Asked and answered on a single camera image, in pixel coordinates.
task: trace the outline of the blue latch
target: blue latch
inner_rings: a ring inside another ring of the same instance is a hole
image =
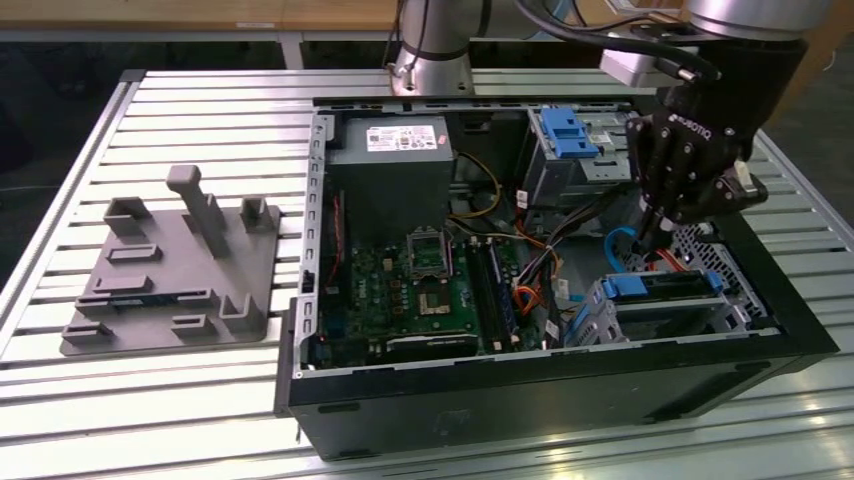
[[[555,144],[559,158],[595,158],[599,147],[590,143],[585,124],[571,108],[544,108],[540,111],[543,130]]]
[[[614,275],[609,280],[611,280],[611,284],[617,287],[617,292],[621,297],[638,297],[650,294],[643,284],[643,279],[638,275]]]
[[[723,291],[723,280],[721,280],[721,275],[718,272],[706,272],[706,280],[709,280],[709,286],[715,293],[721,293]]]
[[[602,290],[605,290],[605,296],[607,298],[617,298],[617,288],[609,279],[602,280]]]

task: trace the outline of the yellow wire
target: yellow wire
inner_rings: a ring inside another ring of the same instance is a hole
[[[487,213],[490,213],[492,210],[495,210],[498,208],[498,205],[499,205],[499,203],[502,201],[502,184],[498,182],[498,178],[492,174],[492,171],[487,168],[486,164],[480,160],[478,160],[475,158],[475,156],[471,155],[470,153],[459,152],[459,156],[460,157],[466,157],[468,160],[471,160],[474,163],[476,163],[478,166],[480,167],[480,169],[490,176],[490,179],[492,180],[492,184],[495,185],[495,198],[492,199],[492,204],[487,208],[484,208],[483,210],[480,210],[478,212],[455,213],[455,214],[450,215],[451,218],[456,218],[458,220],[459,219],[464,219],[464,218],[476,218],[476,217],[480,217],[480,216],[486,215]]]

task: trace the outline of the blue cable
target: blue cable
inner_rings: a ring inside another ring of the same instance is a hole
[[[638,232],[635,231],[634,228],[629,226],[622,226],[611,230],[611,232],[605,237],[605,258],[609,259],[609,263],[611,264],[611,268],[614,269],[614,271],[617,273],[625,273],[626,268],[623,267],[623,264],[619,263],[619,260],[617,260],[617,257],[614,256],[614,240],[617,238],[617,234],[619,233],[625,233],[626,235],[630,235],[631,238],[635,238],[635,236],[638,235]]]

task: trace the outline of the slotted aluminum surface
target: slotted aluminum surface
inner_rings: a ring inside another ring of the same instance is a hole
[[[478,71],[480,95],[630,93],[597,71]],[[762,135],[773,192],[747,221],[842,353],[698,419],[324,463],[271,416],[280,316],[259,344],[87,359],[59,353],[112,196],[180,206],[168,166],[195,163],[223,206],[263,194],[282,224],[272,308],[294,294],[312,101],[386,96],[374,71],[151,72],[123,83],[0,297],[0,478],[715,478],[843,476],[854,459],[851,232]],[[538,408],[536,405],[508,406]]]

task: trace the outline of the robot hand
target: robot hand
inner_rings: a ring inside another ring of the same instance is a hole
[[[638,243],[643,251],[670,247],[679,224],[737,212],[767,199],[750,173],[753,135],[715,131],[666,108],[626,124],[631,175],[641,186]]]

